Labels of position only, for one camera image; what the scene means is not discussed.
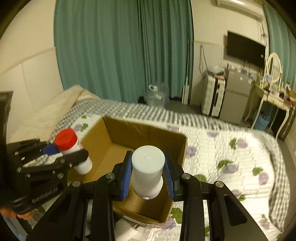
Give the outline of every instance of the table leg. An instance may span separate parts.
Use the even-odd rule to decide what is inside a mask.
[[[254,125],[255,125],[255,123],[256,123],[256,121],[257,121],[257,119],[258,119],[258,116],[259,116],[259,114],[260,114],[260,111],[261,111],[261,107],[262,107],[263,102],[264,102],[264,95],[262,96],[262,99],[261,99],[261,102],[260,102],[260,105],[259,105],[259,109],[258,109],[258,111],[257,111],[257,115],[256,115],[255,120],[253,121],[253,124],[252,124],[251,129],[254,128]]]
[[[271,123],[269,129],[271,129],[272,125],[274,124],[274,121],[276,120],[276,116],[277,116],[278,112],[279,112],[279,108],[276,109],[276,114],[274,115],[274,119],[272,120],[272,123]]]
[[[247,119],[250,117],[251,111],[252,111],[252,107],[253,107],[253,101],[254,101],[254,97],[255,97],[256,93],[255,93],[255,89],[253,90],[252,93],[252,97],[251,97],[251,103],[250,103],[250,108],[249,108],[249,113],[246,116],[246,118],[244,119],[244,121],[247,121]]]
[[[285,117],[285,119],[284,119],[282,125],[280,126],[280,128],[279,128],[279,130],[278,130],[278,133],[276,134],[276,139],[277,139],[277,137],[279,136],[279,133],[280,133],[281,129],[284,127],[284,125],[285,125],[285,123],[286,123],[288,117],[289,117],[289,110],[286,110],[286,117]]]

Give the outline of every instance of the gray mini fridge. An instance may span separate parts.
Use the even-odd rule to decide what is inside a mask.
[[[248,75],[234,71],[229,72],[219,117],[220,120],[233,124],[241,122],[251,86],[252,81],[249,80]]]

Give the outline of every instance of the gingham fabric trim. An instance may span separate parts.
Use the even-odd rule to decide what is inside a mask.
[[[54,132],[51,134],[50,141],[53,141],[53,138],[60,130],[69,128],[78,117],[86,114],[159,121],[208,130],[238,131],[244,129],[253,134],[265,145],[270,153],[271,162],[274,167],[275,183],[269,200],[269,216],[272,223],[280,231],[284,231],[284,222],[290,200],[290,184],[286,173],[283,155],[277,141],[271,135],[262,131],[238,127],[204,115],[176,113],[164,108],[143,104],[127,104],[113,100],[84,99],[78,101],[57,124]]]

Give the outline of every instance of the curtain fold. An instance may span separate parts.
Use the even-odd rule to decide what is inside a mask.
[[[290,87],[295,86],[296,75],[296,40],[284,20],[276,10],[263,4],[268,23],[270,53],[276,52],[283,66],[282,81],[288,81]]]
[[[54,44],[65,89],[137,102],[157,83],[181,97],[187,66],[192,82],[190,0],[57,0]]]

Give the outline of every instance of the hand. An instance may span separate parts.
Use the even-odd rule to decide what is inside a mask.
[[[28,213],[25,214],[16,214],[14,211],[10,210],[9,208],[7,208],[6,206],[0,206],[0,213],[7,217],[7,218],[22,218],[24,220],[28,220],[31,219],[33,216],[33,211],[30,211]]]

